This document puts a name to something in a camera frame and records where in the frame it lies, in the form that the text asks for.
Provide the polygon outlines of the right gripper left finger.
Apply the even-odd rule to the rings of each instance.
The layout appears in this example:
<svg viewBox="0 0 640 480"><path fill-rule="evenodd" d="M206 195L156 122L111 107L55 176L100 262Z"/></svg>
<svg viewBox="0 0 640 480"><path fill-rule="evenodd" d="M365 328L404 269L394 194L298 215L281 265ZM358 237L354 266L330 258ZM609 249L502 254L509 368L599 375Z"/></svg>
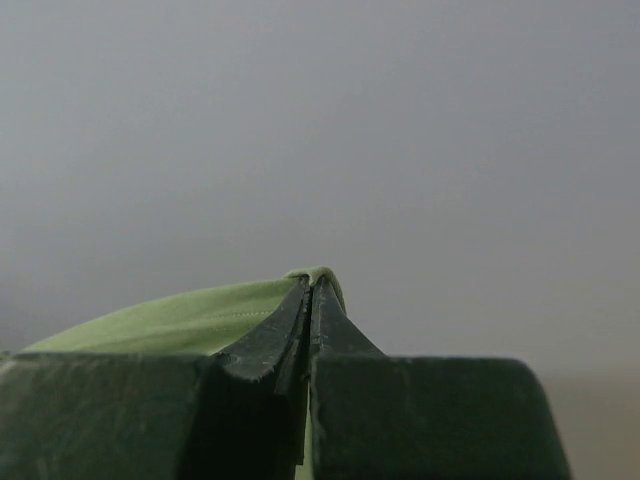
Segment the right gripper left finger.
<svg viewBox="0 0 640 480"><path fill-rule="evenodd" d="M1 365L5 479L291 479L312 290L220 352L33 352Z"/></svg>

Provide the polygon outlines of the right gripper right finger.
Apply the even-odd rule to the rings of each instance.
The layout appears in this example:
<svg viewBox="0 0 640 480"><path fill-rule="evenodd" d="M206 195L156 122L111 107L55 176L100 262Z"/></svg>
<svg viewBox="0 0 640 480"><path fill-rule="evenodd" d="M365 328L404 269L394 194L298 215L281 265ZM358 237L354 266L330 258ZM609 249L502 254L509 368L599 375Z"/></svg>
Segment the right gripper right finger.
<svg viewBox="0 0 640 480"><path fill-rule="evenodd" d="M546 392L509 358L389 356L313 290L312 472L317 479L568 479Z"/></svg>

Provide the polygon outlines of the green motorcycle tank top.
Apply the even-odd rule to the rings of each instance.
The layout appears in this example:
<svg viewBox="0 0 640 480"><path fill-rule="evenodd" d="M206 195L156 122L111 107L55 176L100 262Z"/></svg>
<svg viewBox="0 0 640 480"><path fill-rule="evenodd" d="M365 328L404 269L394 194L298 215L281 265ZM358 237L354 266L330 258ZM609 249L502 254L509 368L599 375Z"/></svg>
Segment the green motorcycle tank top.
<svg viewBox="0 0 640 480"><path fill-rule="evenodd" d="M304 460L291 479L308 479L312 475L311 313L313 290L322 279L331 282L347 315L342 289L333 271L314 267L290 272L281 279L196 290L142 303L73 327L17 354L52 351L212 355L258 326L275 311L296 281L305 280L311 287L312 296L309 352L305 363L308 396Z"/></svg>

